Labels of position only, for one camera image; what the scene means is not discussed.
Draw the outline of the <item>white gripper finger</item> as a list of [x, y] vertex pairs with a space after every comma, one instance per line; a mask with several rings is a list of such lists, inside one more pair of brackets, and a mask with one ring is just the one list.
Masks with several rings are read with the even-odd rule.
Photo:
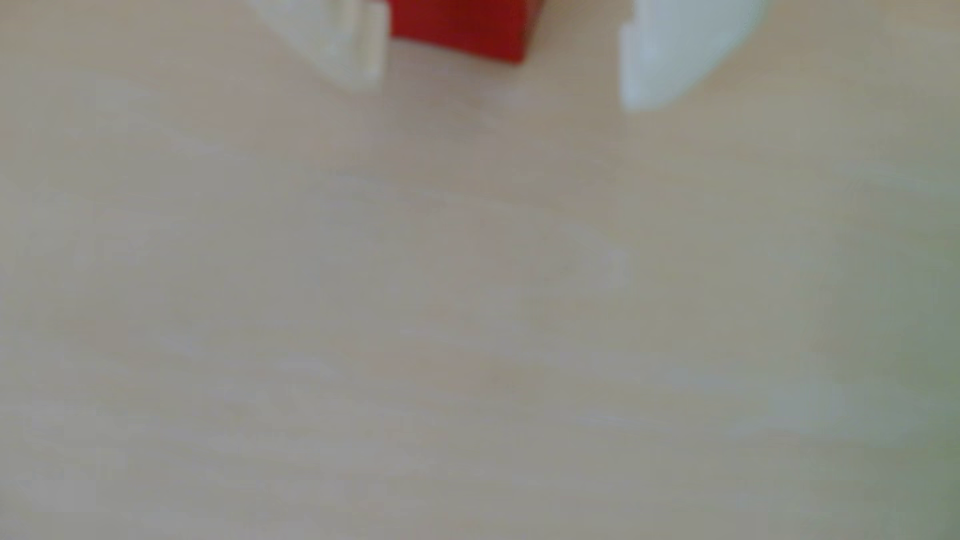
[[349, 92], [380, 87], [387, 67], [385, 1], [248, 1], [258, 19], [321, 76]]
[[632, 1], [619, 31], [625, 112], [661, 109], [709, 77], [745, 43], [770, 1]]

